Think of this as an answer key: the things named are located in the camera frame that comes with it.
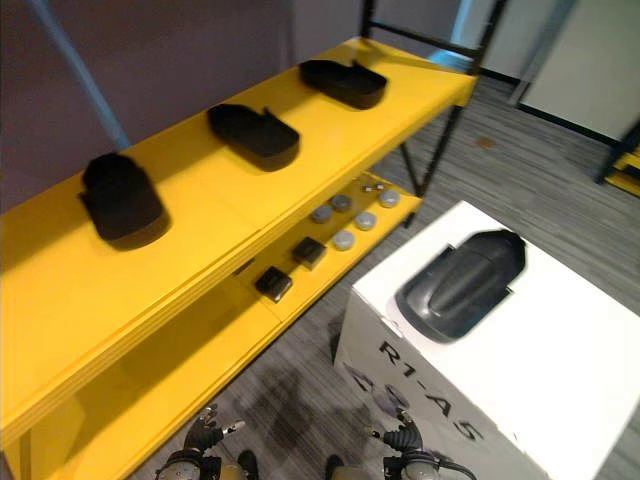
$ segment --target yellow shelf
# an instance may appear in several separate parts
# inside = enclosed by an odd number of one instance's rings
[[[611,185],[615,185],[618,188],[622,188],[623,190],[640,197],[640,182],[625,173],[614,172],[605,180]]]
[[[375,193],[360,191],[361,183],[378,180],[364,175],[352,181],[344,191],[354,199],[351,213],[334,213],[325,225],[303,219],[245,270],[187,307],[33,426],[32,478],[117,479],[133,471],[340,275],[418,208],[421,200],[397,187],[392,188],[401,193],[401,201],[392,209],[380,207]],[[361,210],[376,214],[378,223],[373,230],[361,232],[353,226],[351,219]],[[329,244],[342,228],[356,234],[354,247],[345,252]],[[291,260],[293,247],[305,236],[328,244],[326,256],[312,271]],[[291,290],[278,304],[259,296],[253,287],[255,275],[269,265],[293,278]],[[7,449],[7,456],[13,472],[18,473],[17,442]]]
[[[76,175],[2,217],[3,445],[274,242],[423,124],[464,104],[474,78],[374,41],[321,55],[357,59],[389,79],[356,111],[291,69],[228,100],[271,111],[301,133],[296,160],[265,173],[210,132],[204,112],[124,153],[149,173],[169,232],[117,252],[96,235]]]
[[[625,153],[620,160],[618,160],[614,167],[618,170],[622,170],[627,165],[640,169],[640,151],[638,153]]]

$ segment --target cardboard box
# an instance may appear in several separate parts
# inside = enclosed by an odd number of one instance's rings
[[[335,367],[383,410],[408,407],[425,448],[479,480],[591,480],[640,398],[638,316],[528,242],[513,292],[454,343],[395,303],[447,246],[500,228],[460,203],[360,279]]]

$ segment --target yellow object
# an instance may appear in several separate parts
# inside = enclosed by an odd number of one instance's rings
[[[357,59],[389,83],[364,111],[305,86],[296,68],[230,98],[268,106],[300,132],[300,153],[282,170],[263,172],[233,153],[205,112],[123,152],[147,171],[172,218],[150,245],[122,252],[100,240],[77,197],[80,175],[2,217],[0,429],[14,472],[19,445],[28,452],[29,443],[33,458],[22,464],[35,478],[130,471],[417,207],[405,197],[379,212],[373,231],[352,229],[352,250],[338,256],[329,247],[316,270],[294,269],[295,287],[280,304],[256,300],[250,276],[268,262],[260,252],[271,245],[284,255],[296,224],[310,228],[306,215],[444,109],[463,105],[475,81],[371,40],[318,58]],[[205,383],[186,386],[199,375]],[[91,474],[75,476],[88,464]]]
[[[124,153],[157,185],[173,225],[118,252],[100,240],[77,198],[76,175],[3,216],[3,444],[280,237],[449,105],[474,79],[432,69],[374,41],[322,58],[358,59],[389,79],[375,108],[356,111],[306,87],[291,69],[231,98],[301,133],[290,166],[258,170],[197,114]]]
[[[351,182],[343,191],[354,200],[349,212],[334,212],[323,225],[303,219],[248,267],[187,307],[35,425],[32,478],[116,479],[130,473],[420,205],[420,199],[392,187],[401,193],[399,204],[381,207],[377,192],[360,190],[363,183],[379,181],[365,175]],[[378,217],[373,230],[362,232],[353,224],[361,210]],[[330,245],[340,229],[356,236],[345,252]],[[311,271],[291,257],[305,236],[327,246],[325,257]],[[293,278],[291,290],[277,304],[253,286],[270,265]],[[8,454],[17,467],[17,442]]]
[[[627,165],[631,165],[632,167],[640,169],[640,150],[636,150],[636,152],[634,153],[625,153],[614,164],[614,167],[618,170],[622,170]]]
[[[611,185],[640,197],[640,182],[626,173],[616,171],[608,175],[605,180]]]

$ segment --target gray round button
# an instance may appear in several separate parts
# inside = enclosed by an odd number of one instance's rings
[[[311,220],[316,223],[327,223],[331,219],[331,207],[322,205],[316,208],[311,214]]]
[[[385,208],[395,207],[400,201],[400,194],[395,190],[384,190],[378,195],[378,201]]]
[[[376,216],[373,213],[361,212],[356,216],[354,222],[360,230],[371,230],[376,226]]]
[[[340,230],[333,236],[333,246],[338,250],[349,250],[355,242],[356,237],[346,230]]]
[[[346,195],[336,195],[331,199],[331,206],[336,212],[346,212],[351,208],[351,199]]]

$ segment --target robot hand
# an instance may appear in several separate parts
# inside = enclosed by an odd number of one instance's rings
[[[184,448],[173,452],[165,465],[156,472],[157,480],[209,480],[218,478],[219,457],[205,457],[207,449],[215,446],[226,435],[235,432],[244,422],[239,420],[224,428],[216,426],[216,405],[207,407],[191,425]]]
[[[401,453],[400,457],[383,459],[385,479],[436,480],[440,478],[439,470],[446,468],[476,480],[473,472],[463,465],[436,451],[425,450],[420,430],[406,411],[398,410],[398,420],[402,425],[395,431],[380,433],[373,427],[367,428],[370,436]]]

